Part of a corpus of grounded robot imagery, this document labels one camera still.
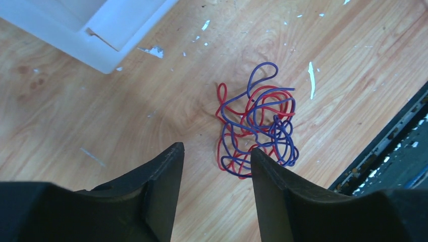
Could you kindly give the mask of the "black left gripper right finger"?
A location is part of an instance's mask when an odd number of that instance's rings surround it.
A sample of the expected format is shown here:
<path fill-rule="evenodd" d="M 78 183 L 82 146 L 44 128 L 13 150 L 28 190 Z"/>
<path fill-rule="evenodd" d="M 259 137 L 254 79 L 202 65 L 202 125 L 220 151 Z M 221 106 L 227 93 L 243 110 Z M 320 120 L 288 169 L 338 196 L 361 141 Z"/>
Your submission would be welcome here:
<path fill-rule="evenodd" d="M 427 190 L 352 197 L 283 168 L 260 149 L 250 161 L 262 241 L 427 241 Z"/>

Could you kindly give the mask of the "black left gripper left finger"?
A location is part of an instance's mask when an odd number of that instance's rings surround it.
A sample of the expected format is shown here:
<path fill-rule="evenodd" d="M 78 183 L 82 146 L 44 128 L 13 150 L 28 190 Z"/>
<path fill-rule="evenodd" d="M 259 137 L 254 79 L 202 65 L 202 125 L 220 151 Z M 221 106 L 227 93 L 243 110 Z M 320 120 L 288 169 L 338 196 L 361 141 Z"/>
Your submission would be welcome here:
<path fill-rule="evenodd" d="M 1 241 L 170 241 L 184 155 L 174 143 L 89 191 L 3 181 Z"/>

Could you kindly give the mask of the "white plastic bin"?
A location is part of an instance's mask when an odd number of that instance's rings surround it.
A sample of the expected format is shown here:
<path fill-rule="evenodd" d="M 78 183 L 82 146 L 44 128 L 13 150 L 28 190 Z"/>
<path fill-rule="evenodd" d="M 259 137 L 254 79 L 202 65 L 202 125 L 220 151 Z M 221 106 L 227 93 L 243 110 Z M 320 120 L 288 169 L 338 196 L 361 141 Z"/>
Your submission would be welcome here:
<path fill-rule="evenodd" d="M 1 18 L 109 74 L 176 1 L 1 1 Z"/>

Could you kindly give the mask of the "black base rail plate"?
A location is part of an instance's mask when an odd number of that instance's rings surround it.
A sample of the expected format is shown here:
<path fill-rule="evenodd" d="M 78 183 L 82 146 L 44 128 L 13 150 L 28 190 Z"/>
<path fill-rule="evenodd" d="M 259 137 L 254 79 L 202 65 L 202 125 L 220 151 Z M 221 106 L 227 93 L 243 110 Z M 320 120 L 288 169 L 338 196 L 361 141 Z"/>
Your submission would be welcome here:
<path fill-rule="evenodd" d="M 427 189 L 427 84 L 329 189 L 356 197 L 382 189 Z"/>

